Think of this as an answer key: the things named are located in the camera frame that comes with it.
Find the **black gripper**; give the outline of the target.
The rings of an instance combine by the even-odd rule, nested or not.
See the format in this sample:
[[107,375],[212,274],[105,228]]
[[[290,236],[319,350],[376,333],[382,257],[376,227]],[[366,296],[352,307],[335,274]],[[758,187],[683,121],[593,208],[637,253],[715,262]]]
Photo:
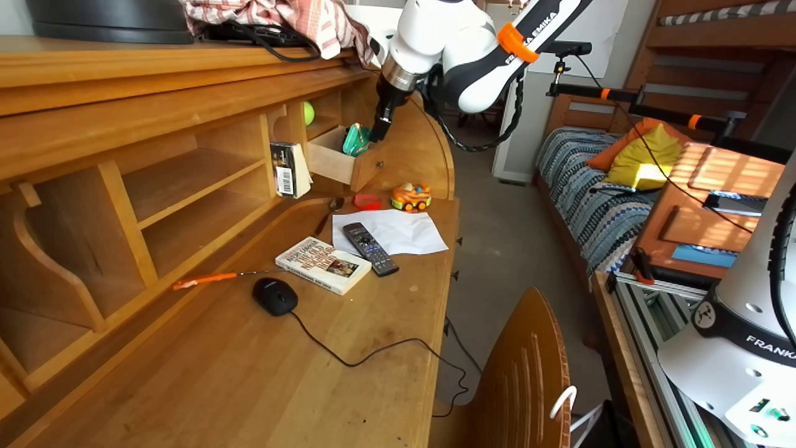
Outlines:
[[378,104],[376,104],[376,118],[371,126],[371,139],[381,142],[393,124],[393,113],[407,101],[407,91],[393,86],[387,80],[378,80],[376,91],[378,91]]

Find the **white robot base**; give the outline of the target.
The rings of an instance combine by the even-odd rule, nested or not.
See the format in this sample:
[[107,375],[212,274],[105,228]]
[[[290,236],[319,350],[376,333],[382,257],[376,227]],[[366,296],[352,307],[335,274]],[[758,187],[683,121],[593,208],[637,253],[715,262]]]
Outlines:
[[740,440],[796,448],[796,159],[735,263],[657,357]]

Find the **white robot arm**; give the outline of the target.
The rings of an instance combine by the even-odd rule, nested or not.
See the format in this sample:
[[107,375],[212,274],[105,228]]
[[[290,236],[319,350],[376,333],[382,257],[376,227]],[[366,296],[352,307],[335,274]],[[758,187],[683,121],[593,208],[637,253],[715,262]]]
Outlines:
[[591,0],[526,0],[520,12],[494,26],[472,0],[404,0],[398,29],[387,42],[371,139],[381,142],[393,113],[432,67],[442,73],[439,91],[465,114],[484,113],[503,86]]

